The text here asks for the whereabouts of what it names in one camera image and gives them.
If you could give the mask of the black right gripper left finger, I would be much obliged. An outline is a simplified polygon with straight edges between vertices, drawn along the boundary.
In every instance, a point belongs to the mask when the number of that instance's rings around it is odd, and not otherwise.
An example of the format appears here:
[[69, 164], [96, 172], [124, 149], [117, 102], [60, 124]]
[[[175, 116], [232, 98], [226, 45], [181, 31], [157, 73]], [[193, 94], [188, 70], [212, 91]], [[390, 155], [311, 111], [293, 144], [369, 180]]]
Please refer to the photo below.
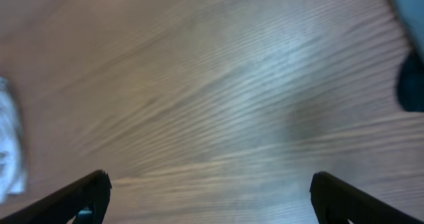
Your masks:
[[2, 224], [102, 224], [111, 197], [111, 181], [96, 170], [49, 196], [1, 219]]

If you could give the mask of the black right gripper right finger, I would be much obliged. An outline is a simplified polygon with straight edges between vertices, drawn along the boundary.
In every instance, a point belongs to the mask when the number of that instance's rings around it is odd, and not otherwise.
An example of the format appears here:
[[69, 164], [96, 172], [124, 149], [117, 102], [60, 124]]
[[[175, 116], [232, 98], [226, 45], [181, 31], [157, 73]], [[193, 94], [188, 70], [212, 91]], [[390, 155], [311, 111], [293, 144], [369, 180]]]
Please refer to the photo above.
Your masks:
[[313, 175], [309, 191], [319, 224], [423, 224], [327, 172]]

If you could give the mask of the beige shorts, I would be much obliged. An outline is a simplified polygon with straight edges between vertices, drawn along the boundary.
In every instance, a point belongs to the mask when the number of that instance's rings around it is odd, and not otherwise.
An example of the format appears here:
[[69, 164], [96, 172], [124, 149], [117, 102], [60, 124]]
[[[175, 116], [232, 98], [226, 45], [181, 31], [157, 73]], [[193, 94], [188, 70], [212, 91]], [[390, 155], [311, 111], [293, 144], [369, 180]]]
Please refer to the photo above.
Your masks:
[[19, 106], [8, 79], [1, 77], [1, 204], [26, 191], [27, 169]]

